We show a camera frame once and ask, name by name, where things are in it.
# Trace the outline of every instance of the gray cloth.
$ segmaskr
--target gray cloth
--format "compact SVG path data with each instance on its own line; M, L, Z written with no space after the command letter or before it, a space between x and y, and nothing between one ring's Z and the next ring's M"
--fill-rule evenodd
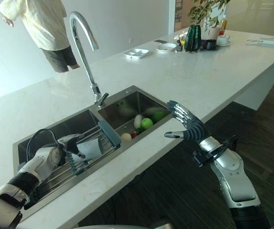
M47 60L58 73L64 73L68 71L68 66L76 65L75 57L72 53L71 46L63 50L49 51L41 49L45 54Z

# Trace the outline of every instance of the kitchen island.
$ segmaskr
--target kitchen island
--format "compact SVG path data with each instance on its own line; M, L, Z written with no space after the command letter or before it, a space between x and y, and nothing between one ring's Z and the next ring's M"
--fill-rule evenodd
M182 103L204 122L232 101L257 109L274 83L274 47L245 45L247 39L264 35L227 34L231 45L216 51L162 54L156 52L157 43L152 41L139 46L151 51L143 59L130 60L121 52L92 64L91 70L102 93L115 94L136 85L164 102ZM174 42L173 37L161 39ZM13 143L93 102L83 68L1 97L0 186L14 175ZM165 132L182 129L178 121L168 121L28 217L20 227L72 227L180 142L165 138Z

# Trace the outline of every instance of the person's arm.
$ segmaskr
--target person's arm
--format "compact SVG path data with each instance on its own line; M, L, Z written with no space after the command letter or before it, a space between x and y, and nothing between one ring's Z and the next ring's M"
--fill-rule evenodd
M3 0L0 4L0 13L4 22L13 27L13 21L23 14L23 4L22 0Z

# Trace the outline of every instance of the person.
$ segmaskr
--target person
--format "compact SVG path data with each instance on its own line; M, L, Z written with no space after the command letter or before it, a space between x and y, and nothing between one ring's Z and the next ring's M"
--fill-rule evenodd
M14 26L20 17L29 35L58 73L79 68L67 38L63 18L67 16L61 0L3 0L3 20Z

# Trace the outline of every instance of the cup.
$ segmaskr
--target cup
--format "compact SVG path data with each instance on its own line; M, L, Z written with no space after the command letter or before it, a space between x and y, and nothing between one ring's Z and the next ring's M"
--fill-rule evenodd
M212 27L209 30L209 40L217 40L221 27Z
M206 40L203 48L206 50L215 50L216 49L216 40Z
M217 38L217 45L227 45L229 44L230 36L228 35L221 35Z
M81 162L85 160L89 161L91 159L96 159L98 157L101 157L103 153L103 147L100 139L98 138L95 138L88 142L79 143L77 144L77 147L79 149L79 154L81 154L84 157L79 157L77 155L72 154L73 160L75 162Z

